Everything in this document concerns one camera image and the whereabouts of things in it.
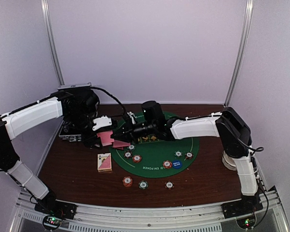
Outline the dealt pink-backed card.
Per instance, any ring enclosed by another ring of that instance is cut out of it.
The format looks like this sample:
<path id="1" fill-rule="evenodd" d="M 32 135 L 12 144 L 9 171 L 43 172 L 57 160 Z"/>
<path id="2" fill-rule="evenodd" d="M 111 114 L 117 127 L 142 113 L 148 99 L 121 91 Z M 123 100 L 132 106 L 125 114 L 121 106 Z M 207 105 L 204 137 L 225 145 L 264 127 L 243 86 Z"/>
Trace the dealt pink-backed card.
<path id="1" fill-rule="evenodd" d="M 130 143 L 123 142 L 123 141 L 118 141 L 118 140 L 115 140 L 113 142 L 113 148 L 114 149 L 123 150 L 125 147 L 129 147 L 130 145 L 131 145 Z"/>

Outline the orange poker chip stack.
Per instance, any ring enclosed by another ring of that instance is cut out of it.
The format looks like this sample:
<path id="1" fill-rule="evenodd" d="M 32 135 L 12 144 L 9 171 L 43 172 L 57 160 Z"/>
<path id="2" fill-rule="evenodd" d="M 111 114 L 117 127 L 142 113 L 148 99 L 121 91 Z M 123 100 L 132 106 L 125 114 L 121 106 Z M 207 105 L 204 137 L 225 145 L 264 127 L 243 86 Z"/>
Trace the orange poker chip stack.
<path id="1" fill-rule="evenodd" d="M 133 180 L 132 180 L 132 178 L 131 178 L 130 176 L 125 176 L 125 177 L 123 178 L 122 182 L 123 182 L 123 185 L 124 185 L 125 187 L 131 187 L 132 184 L 133 184 Z"/>

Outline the brown poker chip stack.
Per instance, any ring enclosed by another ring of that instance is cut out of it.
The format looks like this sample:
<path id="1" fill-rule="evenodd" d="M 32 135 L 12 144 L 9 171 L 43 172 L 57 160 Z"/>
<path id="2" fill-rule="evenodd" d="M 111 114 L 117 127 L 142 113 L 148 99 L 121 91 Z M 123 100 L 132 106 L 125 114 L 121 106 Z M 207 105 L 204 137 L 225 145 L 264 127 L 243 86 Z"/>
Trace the brown poker chip stack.
<path id="1" fill-rule="evenodd" d="M 168 181 L 165 183 L 165 187 L 167 189 L 173 189 L 174 188 L 174 183 L 172 181 Z"/>

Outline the red five chip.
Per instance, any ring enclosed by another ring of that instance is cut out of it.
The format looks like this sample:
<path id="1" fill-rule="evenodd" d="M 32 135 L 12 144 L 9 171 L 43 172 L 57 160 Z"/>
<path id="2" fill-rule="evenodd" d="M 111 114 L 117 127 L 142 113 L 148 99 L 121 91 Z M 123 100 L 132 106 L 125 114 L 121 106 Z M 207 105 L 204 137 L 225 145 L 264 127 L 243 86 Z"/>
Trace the red five chip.
<path id="1" fill-rule="evenodd" d="M 169 160 L 165 160 L 165 161 L 162 163 L 162 165 L 163 165 L 163 167 L 164 167 L 165 169 L 170 169 L 170 168 L 172 168 L 172 162 L 169 161 Z"/>
<path id="2" fill-rule="evenodd" d="M 141 160 L 142 160 L 142 156 L 140 156 L 140 155 L 134 155 L 132 157 L 132 161 L 135 163 L 139 163 Z"/>

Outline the green poker chip stack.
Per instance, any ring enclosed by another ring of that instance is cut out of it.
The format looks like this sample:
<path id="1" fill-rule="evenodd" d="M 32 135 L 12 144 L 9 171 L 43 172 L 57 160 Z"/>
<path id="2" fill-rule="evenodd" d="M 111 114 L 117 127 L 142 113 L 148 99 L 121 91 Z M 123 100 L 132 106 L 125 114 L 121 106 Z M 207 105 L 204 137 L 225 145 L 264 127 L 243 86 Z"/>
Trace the green poker chip stack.
<path id="1" fill-rule="evenodd" d="M 148 182 L 142 180 L 142 181 L 140 181 L 140 182 L 138 183 L 138 187 L 139 187 L 140 189 L 142 189 L 142 190 L 147 189 L 147 188 L 148 188 Z"/>

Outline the pink-backed playing card deck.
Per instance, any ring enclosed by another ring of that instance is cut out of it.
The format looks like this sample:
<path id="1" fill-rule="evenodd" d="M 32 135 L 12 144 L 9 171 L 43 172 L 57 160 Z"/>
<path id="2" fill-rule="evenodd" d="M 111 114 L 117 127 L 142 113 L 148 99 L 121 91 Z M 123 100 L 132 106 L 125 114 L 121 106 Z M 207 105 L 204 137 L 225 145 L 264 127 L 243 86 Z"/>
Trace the pink-backed playing card deck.
<path id="1" fill-rule="evenodd" d="M 100 138 L 102 146 L 112 145 L 112 143 L 115 141 L 113 138 L 111 138 L 112 134 L 112 130 L 97 133 L 97 137 Z"/>

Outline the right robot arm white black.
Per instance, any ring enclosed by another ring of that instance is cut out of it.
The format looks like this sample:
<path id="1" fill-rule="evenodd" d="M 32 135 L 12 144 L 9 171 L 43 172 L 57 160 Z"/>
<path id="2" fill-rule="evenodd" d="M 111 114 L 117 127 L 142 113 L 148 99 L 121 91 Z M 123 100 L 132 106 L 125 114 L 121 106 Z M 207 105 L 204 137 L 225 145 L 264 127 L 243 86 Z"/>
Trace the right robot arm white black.
<path id="1" fill-rule="evenodd" d="M 141 108 L 144 121 L 136 122 L 133 116 L 124 116 L 125 122 L 113 132 L 113 139 L 136 143 L 139 138 L 151 134 L 164 141 L 218 137 L 224 149 L 224 165 L 235 166 L 241 184 L 241 199 L 222 205 L 224 217 L 253 214 L 263 208 L 254 154 L 262 152 L 264 148 L 252 147 L 251 130 L 233 108 L 227 107 L 221 112 L 205 116 L 173 116 L 169 119 L 156 101 L 144 102 Z"/>

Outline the blue small blind button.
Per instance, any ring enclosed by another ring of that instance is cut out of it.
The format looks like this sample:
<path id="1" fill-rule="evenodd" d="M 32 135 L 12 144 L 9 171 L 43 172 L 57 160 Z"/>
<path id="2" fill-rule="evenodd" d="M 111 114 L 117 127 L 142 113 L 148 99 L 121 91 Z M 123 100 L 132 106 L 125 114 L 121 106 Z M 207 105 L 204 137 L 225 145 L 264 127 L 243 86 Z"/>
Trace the blue small blind button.
<path id="1" fill-rule="evenodd" d="M 180 161 L 180 160 L 174 160 L 174 161 L 172 161 L 172 167 L 174 169 L 181 169 L 182 166 L 183 166 L 182 161 Z"/>

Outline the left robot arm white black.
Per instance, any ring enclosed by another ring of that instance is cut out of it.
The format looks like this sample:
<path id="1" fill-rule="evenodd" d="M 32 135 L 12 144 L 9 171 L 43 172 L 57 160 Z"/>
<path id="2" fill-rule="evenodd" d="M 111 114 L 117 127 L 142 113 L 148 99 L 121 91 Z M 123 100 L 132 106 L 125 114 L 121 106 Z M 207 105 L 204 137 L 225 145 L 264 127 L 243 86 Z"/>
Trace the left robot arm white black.
<path id="1" fill-rule="evenodd" d="M 55 193 L 24 164 L 12 140 L 23 132 L 51 119 L 62 117 L 81 134 L 86 147 L 101 147 L 99 132 L 116 124 L 107 116 L 97 117 L 99 98 L 93 87 L 60 89 L 39 101 L 0 115 L 0 172 L 26 189 L 46 213 L 58 216 L 63 212 Z"/>

